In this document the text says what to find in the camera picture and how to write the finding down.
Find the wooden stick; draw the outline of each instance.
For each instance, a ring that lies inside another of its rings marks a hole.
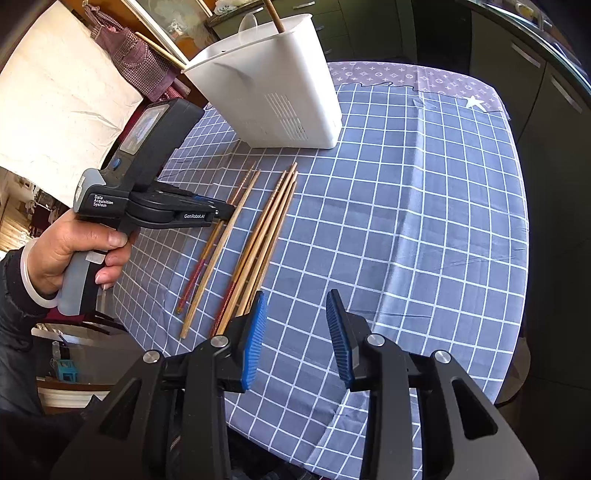
[[[265,260],[271,259],[270,255],[267,256],[267,253],[269,251],[272,251],[273,247],[275,247],[277,237],[279,236],[277,226],[283,225],[283,220],[285,219],[285,216],[287,214],[287,209],[290,206],[291,198],[293,197],[295,189],[296,179],[293,179],[291,181],[289,189],[284,193],[283,198],[280,200],[279,209],[275,214],[275,218],[271,222],[271,226],[269,227],[269,231],[267,232],[265,241],[262,244],[261,251],[259,252],[258,258],[256,259],[256,263],[254,267],[252,267],[250,280],[248,280],[248,285],[242,293],[242,300],[240,302],[240,305],[238,306],[238,310],[236,311],[237,317],[239,317],[240,315],[244,315],[247,307],[249,306],[249,303],[251,302],[251,298],[254,298],[255,292],[260,289],[260,287],[258,287],[259,275],[262,269],[268,266],[268,262],[265,262]]]
[[[180,61],[178,58],[172,56],[170,53],[168,53],[166,50],[164,50],[160,45],[158,45],[157,43],[151,41],[149,38],[144,37],[141,33],[136,32],[135,33],[139,38],[141,38],[144,42],[146,42],[150,47],[152,47],[156,53],[160,54],[161,57],[164,57],[165,59],[167,59],[170,63],[172,63],[173,65],[175,65],[176,67],[180,68],[181,70],[184,70],[187,68],[187,66]]]
[[[242,207],[244,207],[244,204],[246,203],[246,200],[247,200],[248,196],[250,195],[250,192],[252,191],[252,188],[254,187],[254,185],[258,179],[258,176],[260,174],[261,174],[261,171],[257,170],[255,172],[255,174],[252,176],[251,182],[248,184],[248,187],[246,188],[244,195],[242,195],[240,202],[238,203],[238,205],[236,205],[236,209],[234,210],[234,214],[232,215],[232,218],[230,218],[230,221],[228,222],[226,229],[223,231],[223,234],[220,237],[219,242],[217,243],[216,249],[213,251],[212,259],[209,261],[209,263],[207,265],[207,268],[205,270],[205,273],[203,274],[203,278],[201,279],[201,282],[199,282],[199,286],[197,287],[197,291],[195,292],[195,296],[193,297],[193,301],[191,302],[191,306],[189,307],[189,311],[187,312],[187,316],[185,317],[185,320],[183,322],[183,329],[181,330],[181,338],[182,339],[186,338],[186,336],[189,332],[189,328],[191,327],[191,323],[193,322],[193,317],[195,316],[195,312],[197,311],[197,307],[199,306],[199,302],[201,301],[201,297],[203,296],[203,292],[205,291],[205,288],[207,287],[207,282],[209,281],[209,278],[212,276],[213,269],[216,266],[216,263],[217,263],[220,255],[222,254],[222,250],[223,250],[224,246],[226,245],[228,238],[230,237],[230,233],[232,233],[232,228],[234,227],[234,224],[236,223],[236,219],[238,218],[238,215],[240,215],[240,211],[242,210]]]
[[[234,288],[236,287],[236,281],[238,280],[240,273],[242,273],[242,267],[244,266],[246,259],[251,254],[252,246],[253,246],[257,236],[259,235],[261,227],[263,226],[265,219],[269,213],[269,210],[275,200],[275,197],[277,196],[277,192],[279,191],[279,188],[281,187],[281,185],[283,183],[285,174],[287,173],[289,175],[289,174],[293,173],[293,171],[296,169],[295,167],[297,167],[296,162],[294,162],[291,165],[291,168],[289,169],[289,171],[284,171],[281,174],[281,177],[279,178],[279,180],[277,181],[277,184],[275,185],[275,189],[271,193],[269,200],[267,200],[267,204],[265,205],[264,210],[261,212],[261,215],[255,225],[254,230],[252,231],[252,233],[248,237],[248,241],[246,243],[246,246],[242,250],[242,255],[240,256],[240,259],[238,259],[238,264],[236,265],[236,268],[234,269],[234,273],[232,274],[232,278],[230,279],[228,289],[226,290],[226,294],[224,295],[224,298],[222,300],[222,304],[220,306],[220,309],[217,313],[216,319],[212,324],[212,328],[210,330],[210,336],[213,336],[215,334],[215,332],[217,331],[217,328],[220,325],[220,322],[222,321],[222,317],[224,315],[224,312],[226,311],[226,308],[228,307],[228,303],[230,301],[230,298],[232,298]]]
[[[281,18],[277,14],[277,10],[275,10],[273,3],[271,2],[271,0],[263,0],[263,1],[265,2],[265,7],[267,8],[269,15],[271,16],[271,19],[273,20],[273,23],[275,24],[277,31],[279,33],[283,33],[285,31],[285,27],[283,26],[283,22],[281,21]]]
[[[234,205],[234,202],[238,198],[238,194],[242,190],[242,187],[246,183],[246,179],[250,175],[253,168],[254,168],[254,163],[251,165],[251,168],[246,172],[246,175],[244,175],[244,178],[240,182],[240,185],[238,186],[238,188],[234,191],[234,194],[231,195],[231,197],[228,199],[228,203],[230,205]],[[217,223],[217,225],[213,228],[213,231],[212,231],[211,235],[209,236],[209,239],[207,240],[205,247],[203,247],[203,251],[201,252],[201,256],[199,257],[199,262],[197,263],[197,265],[195,265],[195,269],[193,270],[193,273],[189,279],[189,282],[185,285],[183,295],[178,300],[177,315],[180,315],[180,313],[183,311],[183,307],[187,303],[187,300],[189,299],[189,295],[191,295],[191,292],[193,291],[193,287],[197,283],[197,279],[199,278],[199,274],[201,273],[201,270],[202,270],[203,266],[205,265],[205,262],[207,261],[207,258],[209,256],[216,240],[217,240],[217,237],[219,236],[220,232],[222,231],[223,224],[224,224],[224,222],[222,222],[222,221]]]
[[[255,288],[253,289],[251,298],[248,301],[247,311],[249,311],[249,312],[250,312],[250,309],[252,306],[252,302],[255,299],[255,294],[257,293],[257,291],[259,291],[261,289],[262,283],[265,281],[265,276],[267,274],[267,270],[269,269],[269,265],[271,263],[271,258],[273,257],[273,252],[275,251],[275,246],[277,245],[277,240],[279,239],[281,229],[283,228],[283,222],[285,221],[285,217],[287,216],[287,211],[290,208],[291,200],[294,196],[294,191],[295,191],[295,187],[293,188],[293,190],[290,193],[290,199],[285,206],[285,212],[284,212],[283,216],[281,217],[281,221],[279,222],[279,225],[277,225],[275,232],[273,232],[273,236],[274,236],[273,243],[271,245],[271,248],[269,250],[267,250],[267,253],[265,254],[265,258],[263,260],[263,268],[258,273],[258,276],[256,278]]]
[[[291,176],[286,177],[285,182],[283,183],[283,185],[280,188],[280,192],[279,192],[280,198],[283,197],[285,190],[287,189],[288,186],[291,185],[292,179],[294,179],[296,176],[297,176],[297,172],[295,171]],[[226,308],[226,311],[224,312],[224,315],[222,317],[222,321],[220,322],[220,325],[217,329],[218,335],[220,334],[219,332],[223,332],[226,329],[226,325],[228,325],[228,322],[230,321],[230,318],[232,317],[232,313],[234,312],[234,308],[236,307],[236,303],[238,302],[240,295],[242,294],[242,290],[244,289],[246,279],[248,278],[248,275],[251,272],[252,264],[255,261],[256,253],[260,250],[261,244],[265,238],[265,234],[269,230],[269,227],[271,225],[271,221],[272,221],[273,217],[275,216],[275,212],[277,211],[277,207],[279,207],[279,202],[275,202],[273,204],[273,206],[271,207],[271,210],[269,211],[269,216],[265,220],[265,225],[263,226],[263,228],[261,228],[260,233],[259,233],[258,237],[256,238],[254,245],[252,246],[252,253],[246,259],[246,262],[244,263],[244,266],[242,267],[242,272],[240,273],[240,277],[238,277],[238,280],[236,281],[236,287],[234,288],[234,292],[232,294],[232,297],[228,301],[228,307]]]
[[[209,7],[207,6],[207,4],[203,0],[197,0],[197,3],[199,5],[201,5],[201,8],[203,8],[203,11],[205,12],[205,14],[208,17],[212,17],[213,16],[212,11],[209,9]]]

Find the white bangle bracelet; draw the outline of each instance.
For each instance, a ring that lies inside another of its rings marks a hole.
[[[41,295],[39,295],[37,293],[37,291],[35,290],[35,287],[33,287],[33,284],[31,283],[31,279],[29,278],[27,259],[29,257],[29,252],[31,251],[31,248],[33,248],[33,245],[35,245],[36,241],[37,241],[36,238],[31,238],[29,240],[28,244],[25,245],[25,248],[22,249],[22,254],[21,254],[22,283],[23,283],[23,285],[25,285],[25,290],[27,291],[27,293],[31,297],[32,301],[34,301],[37,305],[39,305],[41,307],[45,307],[46,309],[52,309],[53,307],[57,306],[57,297],[54,299],[51,299],[51,300],[47,300],[47,299],[44,299],[43,297],[41,297]]]

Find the fingernail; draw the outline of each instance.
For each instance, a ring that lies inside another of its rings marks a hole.
[[[109,246],[111,248],[119,248],[127,243],[127,235],[121,232],[111,232],[109,234]]]

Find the white star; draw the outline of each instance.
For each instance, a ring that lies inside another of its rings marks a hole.
[[[486,109],[482,106],[482,104],[484,103],[484,100],[476,100],[474,98],[474,95],[472,95],[471,97],[464,97],[466,100],[468,100],[468,102],[466,102],[466,108],[474,108],[475,106],[477,106],[480,110],[482,110],[483,112],[486,112]]]

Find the cabinet handle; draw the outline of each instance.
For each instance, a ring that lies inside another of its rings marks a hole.
[[[534,65],[534,66],[536,66],[538,68],[540,68],[542,66],[542,64],[539,61],[537,61],[535,58],[533,58],[532,56],[530,56],[527,53],[525,53],[523,50],[521,50],[514,43],[511,43],[511,48],[513,48],[513,50],[515,50],[519,55],[521,55],[524,59],[526,59],[532,65]]]
[[[581,106],[575,101],[574,98],[572,98],[569,93],[564,90],[564,87],[558,83],[558,80],[556,80],[554,77],[552,77],[552,85],[554,85],[556,87],[556,89],[562,94],[562,96],[566,99],[566,101],[568,103],[571,104],[571,106],[578,111],[578,113],[583,113],[583,109],[581,108]]]
[[[306,4],[301,4],[301,5],[296,5],[294,7],[291,7],[293,10],[297,10],[298,8],[304,8],[304,7],[311,7],[312,5],[314,5],[316,2],[308,2]]]

